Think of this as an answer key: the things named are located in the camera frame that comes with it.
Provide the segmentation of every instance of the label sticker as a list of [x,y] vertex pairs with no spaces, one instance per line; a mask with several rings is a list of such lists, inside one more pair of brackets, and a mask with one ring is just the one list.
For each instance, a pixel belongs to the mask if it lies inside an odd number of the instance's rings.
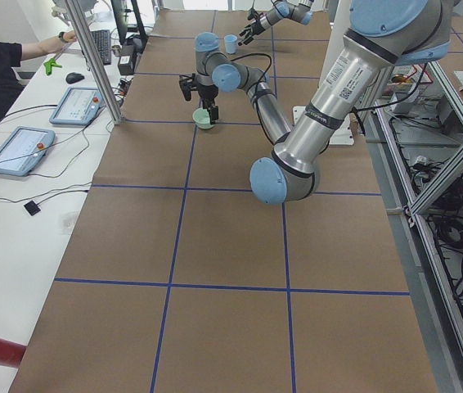
[[363,65],[350,64],[349,59],[339,56],[330,73],[326,77],[326,83],[334,95],[347,102],[354,102],[362,90],[364,90],[372,77],[372,71]]

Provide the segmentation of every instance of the light blue joint cap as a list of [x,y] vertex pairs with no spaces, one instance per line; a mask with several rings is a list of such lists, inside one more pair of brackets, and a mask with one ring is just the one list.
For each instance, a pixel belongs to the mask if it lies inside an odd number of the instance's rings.
[[442,45],[438,45],[437,47],[431,47],[430,49],[423,49],[422,51],[408,53],[407,55],[400,56],[395,65],[408,66],[439,60],[446,56],[449,48],[450,43],[447,42]]
[[384,37],[408,26],[428,0],[352,0],[352,29],[367,37]]
[[210,52],[218,49],[218,36],[204,32],[196,37],[196,52]]
[[286,199],[286,179],[279,165],[271,158],[263,157],[254,162],[249,172],[249,183],[261,202],[273,205]]
[[304,18],[300,21],[300,23],[302,25],[307,26],[310,23],[310,20],[312,20],[312,15],[313,15],[313,12],[311,11],[306,12],[304,14]]
[[290,8],[288,7],[287,2],[278,2],[275,5],[275,8],[278,10],[277,15],[279,16],[279,20],[286,18],[290,14]]
[[239,87],[239,70],[231,64],[221,64],[212,72],[212,80],[220,90],[226,93],[233,92]]

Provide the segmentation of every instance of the hand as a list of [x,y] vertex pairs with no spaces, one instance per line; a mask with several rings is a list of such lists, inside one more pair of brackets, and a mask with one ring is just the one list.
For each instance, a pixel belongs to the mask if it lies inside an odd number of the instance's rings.
[[74,43],[75,41],[77,41],[77,36],[75,35],[75,32],[73,30],[65,32],[62,38],[64,38],[69,43]]

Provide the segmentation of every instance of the white cup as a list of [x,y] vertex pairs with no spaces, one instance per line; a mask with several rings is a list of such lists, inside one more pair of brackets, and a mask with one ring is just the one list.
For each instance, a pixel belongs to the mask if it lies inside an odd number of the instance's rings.
[[229,55],[237,52],[237,36],[233,34],[224,36],[224,48]]

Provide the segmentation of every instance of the green object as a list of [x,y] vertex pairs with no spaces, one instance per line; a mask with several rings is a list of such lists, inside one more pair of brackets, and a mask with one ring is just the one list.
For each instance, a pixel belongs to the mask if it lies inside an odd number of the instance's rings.
[[214,126],[209,122],[209,113],[206,109],[196,109],[195,112],[193,112],[192,118],[200,129],[211,129]]
[[52,57],[50,60],[48,60],[48,61],[46,61],[44,63],[44,69],[46,70],[46,75],[51,75],[52,74],[52,68],[53,67],[62,68],[62,65],[57,64],[57,61],[55,60],[55,57]]

